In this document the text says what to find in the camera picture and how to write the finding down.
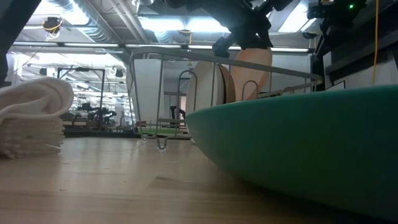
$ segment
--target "rack wire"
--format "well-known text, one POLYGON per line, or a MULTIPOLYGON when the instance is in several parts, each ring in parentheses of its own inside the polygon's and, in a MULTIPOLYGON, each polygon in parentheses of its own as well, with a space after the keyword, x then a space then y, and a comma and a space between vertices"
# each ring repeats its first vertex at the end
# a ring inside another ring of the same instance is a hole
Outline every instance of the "rack wire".
MULTIPOLYGON (((250 62, 243 62, 243 61, 238 61, 238 60, 231 60, 228 58, 222 58, 222 57, 214 57, 211 55, 204 55, 204 54, 198 54, 194 52, 187 52, 184 50, 175 50, 175 49, 166 49, 162 47, 140 47, 138 49, 135 49, 133 54, 131 55, 130 58, 130 65, 129 65, 129 74, 132 78, 131 85, 128 86, 128 92, 129 92, 129 100, 131 99, 130 92, 132 90, 132 86, 134 85, 134 93, 136 96, 136 106, 137 108, 134 108, 134 111, 136 112, 137 115, 137 121, 139 124, 139 132, 141 134, 141 138, 143 141, 147 141, 149 138, 151 139, 156 139, 157 140, 157 147, 159 150, 163 151, 166 150, 167 147, 167 140, 169 139, 190 139, 191 136, 189 134, 185 134, 183 136, 179 136, 177 133, 177 130, 179 130, 182 126, 185 125, 185 120, 181 119, 161 119, 159 117, 159 112, 160 112, 160 100, 161 100, 161 93, 162 93, 162 82, 163 82, 163 65, 164 65, 164 60, 165 56, 172 56, 172 57, 181 57, 181 58, 187 58, 191 60, 197 60, 197 61, 205 61, 205 62, 212 62, 213 63, 213 85, 212 85, 212 94, 211 94, 211 106, 213 106, 213 97, 214 97, 214 83, 215 83, 215 71, 216 71, 216 66, 217 64, 222 64, 222 65, 227 65, 229 66, 229 76, 231 76, 231 67, 242 67, 242 68, 249 68, 253 70, 260 70, 264 72, 270 72, 269 76, 269 91, 267 93, 261 93, 259 92, 259 86, 258 84, 253 81, 253 80, 248 80, 243 87, 242 90, 242 100, 244 99, 244 91, 246 88, 246 85, 248 83, 254 83, 256 86, 257 90, 257 98, 267 98, 267 97, 272 97, 276 95, 282 95, 283 93, 289 92, 290 94, 294 94, 296 90, 301 90, 304 89, 304 92, 306 93, 306 89, 308 87, 311 87, 311 92, 316 91, 316 86, 318 82, 323 81, 323 77, 320 75, 312 74, 312 73, 305 73, 305 72, 298 72, 295 70, 289 70, 285 68, 278 68, 278 67, 272 67, 272 66, 266 66, 266 65, 259 65, 255 63, 250 63, 250 62), (141 112, 140 112, 140 107, 139 107, 139 95, 138 95, 138 89, 137 89, 137 79, 136 79, 136 68, 135 68, 135 59, 141 58, 143 55, 148 55, 148 54, 158 54, 160 55, 161 58, 161 66, 160 66, 160 79, 159 79, 159 91, 158 91, 158 98, 157 98, 157 117, 156 117, 156 122, 155 124, 150 124, 151 126, 155 126, 155 134, 151 136, 149 133, 144 133, 142 131, 142 121, 141 121, 141 112), (279 73, 279 74, 284 74, 284 75, 290 75, 293 77, 300 77, 304 78, 304 85, 298 85, 298 86, 288 86, 284 88, 283 90, 277 90, 277 91, 272 91, 272 74, 273 73, 279 73), (172 136, 167 136, 164 139, 164 143, 161 143, 160 141, 160 136, 159 136, 159 126, 163 122, 168 122, 170 123, 169 128, 173 127, 175 129, 175 132, 172 136)), ((178 79, 178 89, 177 89, 177 109, 179 110, 179 104, 180 104, 180 96, 182 93, 180 92, 180 83, 182 80, 182 76, 186 73, 191 74, 193 77, 195 77, 196 83, 195 83, 195 96, 194 96, 194 108, 193 111, 196 110, 196 100, 197 100, 197 80, 198 80, 198 74, 196 74, 193 71, 190 70, 184 70, 181 72, 179 79, 178 79)), ((227 81, 227 91, 229 90, 229 84, 230 80, 228 79, 227 81)))

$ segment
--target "fluorescent light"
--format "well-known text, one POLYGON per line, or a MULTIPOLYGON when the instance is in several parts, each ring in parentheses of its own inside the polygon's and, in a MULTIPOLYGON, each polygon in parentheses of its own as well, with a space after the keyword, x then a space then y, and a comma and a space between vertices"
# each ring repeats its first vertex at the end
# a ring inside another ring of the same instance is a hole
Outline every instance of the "fluorescent light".
MULTIPOLYGON (((102 81, 90 81, 90 80, 66 80, 68 83, 102 83, 102 81)), ((117 81, 105 81, 105 84, 125 84, 124 82, 117 82, 117 81)))
POLYGON ((193 32, 230 32, 217 20, 208 17, 197 17, 190 19, 187 29, 193 32))
POLYGON ((29 42, 29 41, 15 41, 14 46, 29 46, 29 47, 56 47, 57 43, 51 42, 29 42))
POLYGON ((305 4, 299 3, 290 13, 279 32, 297 32, 307 21, 307 7, 305 4))
POLYGON ((211 45, 188 45, 188 49, 192 50, 211 50, 212 48, 211 45))
POLYGON ((117 48, 119 44, 92 44, 92 43, 64 43, 66 47, 112 47, 117 48))
POLYGON ((273 52, 293 52, 293 53, 307 53, 309 49, 299 48, 285 48, 285 47, 271 47, 273 52))
POLYGON ((174 44, 126 44, 127 48, 138 48, 138 47, 164 47, 167 49, 181 49, 181 45, 174 44))
POLYGON ((113 50, 96 50, 96 51, 94 51, 94 53, 96 53, 96 54, 123 54, 124 52, 123 51, 121 51, 121 50, 115 50, 115 51, 113 51, 113 50))
POLYGON ((139 21, 143 29, 154 32, 183 30, 185 28, 180 19, 152 19, 147 17, 139 17, 139 21))
POLYGON ((313 24, 316 21, 317 18, 310 19, 307 21, 307 23, 300 29, 301 31, 305 31, 310 27, 311 24, 313 24))

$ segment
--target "teal bowl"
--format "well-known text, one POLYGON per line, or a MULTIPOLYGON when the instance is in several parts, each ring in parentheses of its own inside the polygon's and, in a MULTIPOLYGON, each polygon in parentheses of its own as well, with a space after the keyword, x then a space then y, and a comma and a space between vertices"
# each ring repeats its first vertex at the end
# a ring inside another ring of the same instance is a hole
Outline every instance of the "teal bowl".
POLYGON ((217 166, 268 189, 398 221, 398 86, 252 100, 187 117, 217 166))

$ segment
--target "folded towel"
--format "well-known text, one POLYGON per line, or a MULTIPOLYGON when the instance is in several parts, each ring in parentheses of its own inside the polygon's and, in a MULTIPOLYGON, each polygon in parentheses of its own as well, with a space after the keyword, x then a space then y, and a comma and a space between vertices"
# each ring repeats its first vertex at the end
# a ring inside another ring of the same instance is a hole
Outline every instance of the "folded towel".
POLYGON ((0 88, 0 153, 10 158, 60 152, 60 115, 73 103, 69 83, 40 78, 0 88))
POLYGON ((73 97, 69 83, 49 77, 0 88, 0 124, 6 118, 59 117, 69 110, 73 97))

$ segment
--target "wooden table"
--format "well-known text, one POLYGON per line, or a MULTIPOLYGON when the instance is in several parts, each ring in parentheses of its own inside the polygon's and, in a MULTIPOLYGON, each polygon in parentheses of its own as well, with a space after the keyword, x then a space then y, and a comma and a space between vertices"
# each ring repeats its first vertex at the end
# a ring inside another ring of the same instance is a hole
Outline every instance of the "wooden table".
POLYGON ((1 223, 364 223, 231 177, 190 141, 66 139, 59 155, 0 159, 1 223))

